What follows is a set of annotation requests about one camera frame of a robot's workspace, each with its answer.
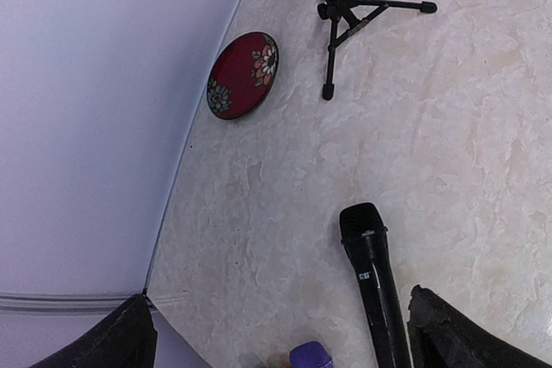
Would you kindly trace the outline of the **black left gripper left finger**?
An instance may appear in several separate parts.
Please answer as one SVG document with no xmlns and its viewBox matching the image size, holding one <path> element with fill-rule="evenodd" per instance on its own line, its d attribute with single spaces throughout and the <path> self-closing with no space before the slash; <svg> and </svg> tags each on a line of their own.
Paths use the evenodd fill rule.
<svg viewBox="0 0 552 368">
<path fill-rule="evenodd" d="M 133 295 L 38 368 L 154 367 L 158 332 L 143 295 Z"/>
</svg>

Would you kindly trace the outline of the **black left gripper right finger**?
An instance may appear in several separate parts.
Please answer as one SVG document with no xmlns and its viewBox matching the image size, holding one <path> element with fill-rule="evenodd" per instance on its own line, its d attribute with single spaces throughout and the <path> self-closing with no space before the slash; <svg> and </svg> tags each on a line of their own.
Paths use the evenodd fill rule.
<svg viewBox="0 0 552 368">
<path fill-rule="evenodd" d="M 546 367 L 467 318 L 435 292 L 414 286 L 407 323 L 415 367 Z"/>
</svg>

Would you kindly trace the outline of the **black microphone orange tip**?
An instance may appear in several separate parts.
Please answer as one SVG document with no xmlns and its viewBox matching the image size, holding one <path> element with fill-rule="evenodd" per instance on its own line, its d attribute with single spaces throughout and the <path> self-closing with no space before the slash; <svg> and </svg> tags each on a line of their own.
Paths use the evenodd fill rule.
<svg viewBox="0 0 552 368">
<path fill-rule="evenodd" d="M 411 358 L 389 259 L 387 228 L 373 203 L 339 215 L 342 245 L 354 269 L 379 367 L 410 367 Z"/>
</svg>

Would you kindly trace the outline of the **purple-head microphone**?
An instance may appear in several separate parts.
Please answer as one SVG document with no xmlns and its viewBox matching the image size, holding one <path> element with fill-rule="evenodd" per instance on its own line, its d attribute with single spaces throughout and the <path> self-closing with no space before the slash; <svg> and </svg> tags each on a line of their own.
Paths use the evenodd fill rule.
<svg viewBox="0 0 552 368">
<path fill-rule="evenodd" d="M 289 353 L 292 368 L 333 368 L 333 360 L 322 344 L 306 342 Z"/>
</svg>

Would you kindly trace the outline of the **black tripod mic stand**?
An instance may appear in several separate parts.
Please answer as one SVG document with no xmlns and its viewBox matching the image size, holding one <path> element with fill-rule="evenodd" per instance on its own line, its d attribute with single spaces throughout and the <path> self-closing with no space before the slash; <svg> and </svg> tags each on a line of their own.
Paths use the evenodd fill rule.
<svg viewBox="0 0 552 368">
<path fill-rule="evenodd" d="M 317 13 L 323 20 L 331 21 L 328 64 L 322 98 L 329 101 L 334 96 L 333 84 L 336 50 L 349 38 L 360 32 L 388 9 L 416 9 L 423 14 L 434 14 L 437 5 L 432 2 L 409 3 L 392 0 L 323 0 Z"/>
</svg>

